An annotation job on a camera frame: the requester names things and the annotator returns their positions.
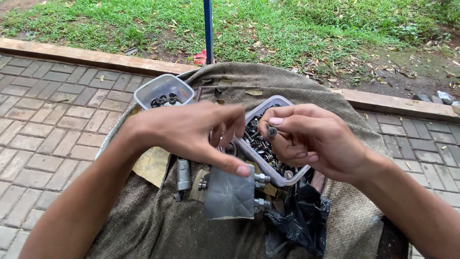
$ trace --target blue pole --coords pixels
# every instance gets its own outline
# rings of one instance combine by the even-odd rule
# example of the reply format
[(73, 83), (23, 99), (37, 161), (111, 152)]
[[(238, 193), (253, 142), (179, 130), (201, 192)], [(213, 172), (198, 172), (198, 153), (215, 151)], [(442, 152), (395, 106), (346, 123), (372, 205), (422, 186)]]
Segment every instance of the blue pole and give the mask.
[(204, 31), (206, 37), (206, 64), (213, 63), (213, 3), (204, 1)]

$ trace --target brown fabric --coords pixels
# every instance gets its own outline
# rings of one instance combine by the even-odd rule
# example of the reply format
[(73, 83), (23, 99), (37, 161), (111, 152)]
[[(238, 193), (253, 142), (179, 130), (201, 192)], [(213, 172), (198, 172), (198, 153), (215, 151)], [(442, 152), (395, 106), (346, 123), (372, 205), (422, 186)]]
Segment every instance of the brown fabric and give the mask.
[[(201, 80), (214, 78), (213, 85)], [(226, 103), (242, 103), (254, 109), (272, 95), (282, 95), (294, 104), (314, 103), (344, 119), (368, 147), (389, 156), (380, 135), (337, 93), (299, 74), (284, 69), (246, 63), (218, 63), (201, 68), (187, 81), (202, 86), (201, 100), (215, 100), (214, 88), (223, 91)], [(245, 93), (260, 89), (261, 96)], [(196, 174), (202, 166), (192, 166)], [(88, 258), (265, 258), (265, 225), (254, 220), (205, 220), (203, 204), (184, 199), (175, 202), (176, 166), (169, 171), (164, 189), (131, 175), (97, 236)], [(331, 200), (323, 258), (375, 258), (381, 234), (381, 212), (349, 184), (325, 179), (323, 195)], [(287, 247), (276, 258), (309, 258), (301, 248)]]

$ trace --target hand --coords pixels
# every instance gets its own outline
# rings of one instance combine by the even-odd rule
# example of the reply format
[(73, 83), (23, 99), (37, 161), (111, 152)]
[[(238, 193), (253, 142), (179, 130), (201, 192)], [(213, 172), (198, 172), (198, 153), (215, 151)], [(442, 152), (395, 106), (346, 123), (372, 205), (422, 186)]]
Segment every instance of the hand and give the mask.
[[(266, 134), (268, 124), (278, 129), (274, 138)], [(258, 129), (279, 160), (295, 167), (308, 164), (336, 181), (354, 183), (385, 160), (365, 147), (339, 116), (314, 104), (270, 108)]]
[(243, 137), (244, 116), (242, 105), (215, 105), (203, 101), (140, 112), (128, 119), (125, 132), (135, 131), (136, 145), (145, 150), (161, 147), (179, 157), (215, 165), (226, 172), (247, 177), (249, 169), (245, 162), (215, 148), (217, 145), (226, 147), (233, 136)]

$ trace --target transparent plastic box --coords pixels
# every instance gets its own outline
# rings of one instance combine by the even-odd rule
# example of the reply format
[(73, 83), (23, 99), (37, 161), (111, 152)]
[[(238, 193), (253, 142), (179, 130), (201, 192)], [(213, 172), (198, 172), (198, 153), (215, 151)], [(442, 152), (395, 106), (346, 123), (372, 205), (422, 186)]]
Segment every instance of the transparent plastic box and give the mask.
[[(254, 110), (246, 114), (246, 125), (255, 115), (258, 116), (262, 114), (266, 108), (269, 108), (275, 104), (280, 104), (281, 106), (294, 105), (283, 96), (274, 95), (268, 98), (265, 102), (261, 103)], [(243, 139), (238, 139), (235, 144), (243, 152), (243, 154), (249, 158), (249, 160), (252, 160), (259, 166), (260, 170), (264, 174), (269, 175), (271, 177), (271, 183), (278, 187), (294, 185), (310, 169), (309, 165), (305, 165), (299, 169), (298, 173), (295, 174), (291, 180), (288, 180), (284, 178), (284, 176), (281, 176), (279, 173), (277, 173), (259, 154), (257, 154), (257, 152), (254, 151), (254, 149), (248, 143), (246, 143), (246, 141)]]
[(168, 97), (170, 93), (177, 95), (182, 105), (193, 103), (195, 96), (193, 89), (184, 81), (174, 75), (164, 74), (139, 87), (134, 92), (134, 99), (144, 110), (148, 110), (152, 108), (150, 103), (154, 98), (162, 95)]

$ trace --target grass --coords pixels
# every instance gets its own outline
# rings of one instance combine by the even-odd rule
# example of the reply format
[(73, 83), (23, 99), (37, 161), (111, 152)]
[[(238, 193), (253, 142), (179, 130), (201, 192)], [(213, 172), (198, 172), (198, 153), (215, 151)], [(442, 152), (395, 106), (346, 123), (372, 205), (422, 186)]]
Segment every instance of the grass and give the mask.
[[(214, 56), (301, 69), (319, 59), (327, 70), (363, 46), (417, 46), (443, 37), (439, 24), (460, 28), (460, 0), (445, 2), (214, 0)], [(34, 41), (109, 53), (136, 46), (144, 57), (159, 44), (173, 55), (205, 48), (201, 0), (56, 0), (11, 11), (2, 25), (5, 37), (33, 31)]]

